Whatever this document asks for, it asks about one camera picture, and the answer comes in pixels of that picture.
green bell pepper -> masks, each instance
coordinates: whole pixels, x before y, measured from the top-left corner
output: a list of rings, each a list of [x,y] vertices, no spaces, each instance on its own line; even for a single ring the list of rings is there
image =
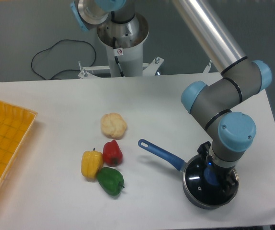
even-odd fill
[[[103,167],[97,173],[97,180],[104,191],[111,196],[117,196],[124,188],[123,175],[116,169]]]

blue cap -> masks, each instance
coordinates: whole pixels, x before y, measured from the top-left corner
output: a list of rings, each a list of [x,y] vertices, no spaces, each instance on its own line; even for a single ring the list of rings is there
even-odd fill
[[[240,112],[226,114],[218,125],[218,136],[226,148],[233,152],[244,152],[256,136],[253,119]]]
[[[71,10],[72,12],[74,13],[74,16],[80,26],[80,29],[83,31],[83,32],[88,32],[89,29],[86,28],[86,26],[84,25],[83,21],[81,20],[78,12],[77,12],[77,9],[76,9],[76,6],[75,6],[75,1],[73,1],[71,4],[70,4],[70,7],[71,7]]]
[[[262,91],[272,83],[273,75],[272,75],[271,69],[268,67],[268,65],[266,65],[264,62],[260,60],[255,60],[252,62],[256,63],[260,69],[260,72],[261,72],[260,91]]]
[[[122,8],[126,0],[95,0],[95,2],[104,11],[111,12]]]
[[[194,101],[205,86],[207,86],[207,84],[203,81],[196,81],[190,84],[182,93],[181,102],[189,113],[191,113]]]
[[[208,167],[206,167],[204,170],[204,177],[209,184],[214,185],[214,186],[219,185],[219,182],[218,182],[218,179],[217,179],[215,173],[212,172]]]

cable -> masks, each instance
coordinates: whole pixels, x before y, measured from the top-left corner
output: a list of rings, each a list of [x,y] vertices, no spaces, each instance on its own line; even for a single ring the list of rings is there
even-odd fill
[[[116,49],[116,38],[113,37],[113,50],[115,50],[115,49]],[[115,59],[115,62],[117,63],[117,65],[118,65],[120,76],[124,77],[124,73],[123,73],[122,67],[120,66],[120,63],[119,63],[119,60],[118,60],[118,57],[117,57],[116,54],[114,54],[114,59]]]
[[[56,73],[56,74],[53,75],[50,79],[46,79],[46,78],[44,78],[42,75],[40,75],[39,73],[37,73],[37,72],[34,70],[34,68],[33,68],[33,61],[34,61],[35,57],[36,57],[37,55],[39,55],[40,53],[43,53],[43,52],[48,51],[48,50],[51,50],[53,47],[55,47],[57,44],[59,44],[59,43],[61,43],[61,42],[81,42],[81,43],[85,43],[85,44],[90,45],[91,48],[94,50],[94,55],[95,55],[94,61],[92,62],[92,64],[91,64],[90,66],[93,66],[94,63],[95,63],[95,61],[96,61],[96,57],[97,57],[96,50],[95,50],[94,46],[93,46],[91,43],[88,43],[88,42],[86,42],[86,41],[81,41],[81,40],[72,40],[72,39],[63,39],[63,40],[60,40],[60,41],[58,41],[57,43],[55,43],[53,46],[51,46],[50,48],[44,49],[44,50],[38,52],[37,54],[35,54],[35,55],[33,56],[32,60],[31,60],[31,69],[32,69],[33,73],[35,73],[37,76],[41,77],[43,80],[61,80],[60,78],[56,78],[56,76],[57,76],[58,74],[60,74],[60,73],[70,72],[70,71],[80,71],[80,69],[65,69],[65,70],[62,70],[62,71]]]

white table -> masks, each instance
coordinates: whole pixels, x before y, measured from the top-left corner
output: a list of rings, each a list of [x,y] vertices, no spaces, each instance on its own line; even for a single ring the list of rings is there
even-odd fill
[[[251,116],[257,135],[236,170],[234,200],[215,210],[186,198],[182,173],[138,146],[144,138],[188,161],[210,140],[180,102],[192,82],[214,74],[0,83],[0,100],[38,112],[30,135],[0,190],[0,230],[158,230],[275,224],[275,123],[265,91],[235,107]],[[100,118],[127,121],[117,167],[125,189],[112,199],[80,173],[83,152],[110,141]]]

pan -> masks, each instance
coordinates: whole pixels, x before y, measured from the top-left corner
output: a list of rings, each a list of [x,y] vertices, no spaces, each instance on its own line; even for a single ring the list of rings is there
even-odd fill
[[[200,155],[196,155],[185,162],[147,140],[139,140],[138,145],[166,160],[178,171],[183,172],[183,191],[194,205],[204,209],[215,209],[229,203],[235,197],[237,190],[232,194],[226,194],[215,173],[212,172]],[[232,169],[230,173],[232,177],[238,180],[235,169]]]

